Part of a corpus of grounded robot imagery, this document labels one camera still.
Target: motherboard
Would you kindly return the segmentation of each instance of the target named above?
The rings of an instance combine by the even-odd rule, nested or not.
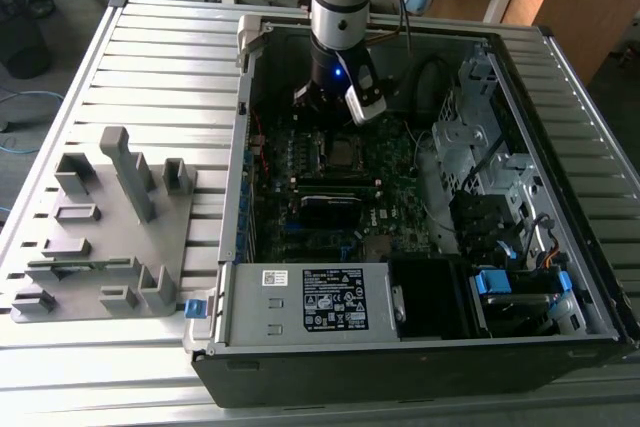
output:
[[[304,113],[256,109],[256,262],[378,262],[428,252],[416,144],[388,114],[319,129]]]

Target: slotted metal table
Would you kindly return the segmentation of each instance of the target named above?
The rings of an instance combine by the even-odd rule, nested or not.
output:
[[[34,242],[53,207],[55,164],[62,152],[108,162],[98,148],[106,125],[125,126],[132,150],[143,152],[149,164],[181,157],[197,167],[180,301],[215,285],[238,103],[236,30],[247,13],[302,17],[293,9],[161,0],[112,0],[107,8],[0,240],[0,418],[26,415],[16,419],[21,425],[400,425],[407,419],[474,413],[493,425],[507,425],[516,415],[507,411],[517,410],[523,425],[538,425],[552,423],[554,415],[564,418],[567,409],[585,422],[594,412],[600,415],[605,404],[616,418],[632,411],[640,397],[637,356],[575,372],[522,395],[224,410],[189,364],[181,312],[140,320],[11,321],[13,296],[28,283],[24,260],[37,255]],[[640,182],[553,37],[535,28],[413,22],[502,36],[592,228],[639,312]],[[545,410],[531,410],[541,407]]]

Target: power supply label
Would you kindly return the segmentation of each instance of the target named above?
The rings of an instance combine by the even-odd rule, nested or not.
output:
[[[302,285],[309,332],[369,329],[362,269],[303,270]]]

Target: red cable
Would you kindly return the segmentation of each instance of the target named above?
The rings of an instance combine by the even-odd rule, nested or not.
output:
[[[267,164],[267,159],[265,159],[264,157],[264,143],[266,142],[267,139],[265,139],[262,135],[262,124],[260,124],[260,117],[258,117],[258,114],[253,110],[251,111],[251,115],[253,115],[253,118],[256,121],[256,125],[258,126],[258,135],[260,136],[260,160],[262,160],[262,168],[264,169],[264,174],[268,178],[269,164]]]

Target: barcode sticker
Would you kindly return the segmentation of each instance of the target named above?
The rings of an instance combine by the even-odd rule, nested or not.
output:
[[[286,287],[289,284],[289,272],[287,270],[263,270],[263,287]]]

